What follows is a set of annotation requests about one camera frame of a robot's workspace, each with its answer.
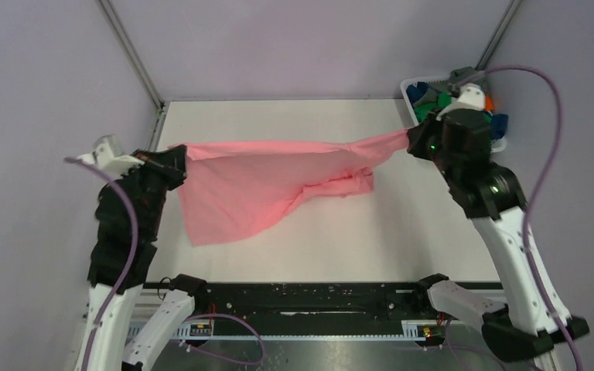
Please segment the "pink t-shirt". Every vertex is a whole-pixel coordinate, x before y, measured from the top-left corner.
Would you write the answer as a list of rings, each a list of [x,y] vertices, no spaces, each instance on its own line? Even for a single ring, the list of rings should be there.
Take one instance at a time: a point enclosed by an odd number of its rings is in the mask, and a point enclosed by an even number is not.
[[[374,190],[374,170],[409,146],[401,129],[359,141],[224,141],[186,144],[178,188],[195,247],[233,243],[273,227],[314,198]]]

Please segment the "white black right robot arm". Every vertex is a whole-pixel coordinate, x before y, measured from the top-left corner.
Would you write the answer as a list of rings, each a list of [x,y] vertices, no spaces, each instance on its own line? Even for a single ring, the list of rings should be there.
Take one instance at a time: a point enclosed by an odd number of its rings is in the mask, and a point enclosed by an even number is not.
[[[442,312],[472,326],[503,362],[532,360],[588,335],[588,322],[572,315],[556,295],[523,224],[527,201],[517,176],[490,156],[486,115],[436,109],[407,136],[408,152],[435,165],[480,234],[505,296],[502,302],[483,298],[433,274],[418,283],[415,313],[432,318]]]

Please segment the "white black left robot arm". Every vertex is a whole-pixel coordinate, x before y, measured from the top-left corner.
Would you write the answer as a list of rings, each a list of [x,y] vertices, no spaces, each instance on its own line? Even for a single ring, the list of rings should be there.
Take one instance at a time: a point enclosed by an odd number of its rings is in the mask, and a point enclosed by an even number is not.
[[[142,330],[128,342],[128,329],[153,258],[168,192],[187,178],[187,148],[113,155],[96,149],[66,158],[105,182],[97,197],[97,242],[87,273],[87,327],[77,370],[150,370],[171,335],[209,307],[205,280],[179,274]]]

